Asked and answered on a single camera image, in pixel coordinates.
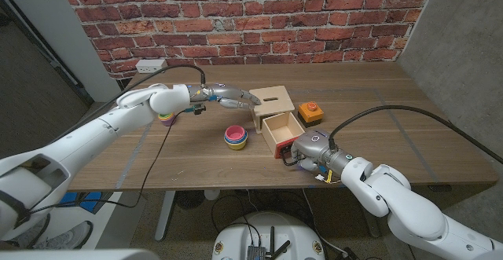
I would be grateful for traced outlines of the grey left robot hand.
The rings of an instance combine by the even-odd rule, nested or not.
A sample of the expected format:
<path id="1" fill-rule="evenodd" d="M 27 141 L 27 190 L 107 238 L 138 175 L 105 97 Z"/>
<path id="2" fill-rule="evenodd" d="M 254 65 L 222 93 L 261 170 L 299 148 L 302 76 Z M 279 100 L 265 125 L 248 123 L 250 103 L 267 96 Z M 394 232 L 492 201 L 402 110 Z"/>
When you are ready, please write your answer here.
<path id="1" fill-rule="evenodd" d="M 224 83 L 187 86 L 192 104 L 216 101 L 224 108 L 254 109 L 262 102 L 252 93 Z"/>

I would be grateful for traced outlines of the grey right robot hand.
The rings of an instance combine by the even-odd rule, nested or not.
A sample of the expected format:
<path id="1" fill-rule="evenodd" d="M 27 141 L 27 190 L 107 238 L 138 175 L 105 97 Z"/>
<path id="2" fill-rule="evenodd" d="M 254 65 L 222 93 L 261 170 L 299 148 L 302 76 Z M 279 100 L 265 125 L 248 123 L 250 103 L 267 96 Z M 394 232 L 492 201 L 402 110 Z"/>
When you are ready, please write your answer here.
<path id="1" fill-rule="evenodd" d="M 324 130 L 308 130 L 298 136 L 292 143 L 291 157 L 305 170 L 332 170 L 337 175 L 354 158 L 338 146 L 331 149 L 329 133 Z"/>

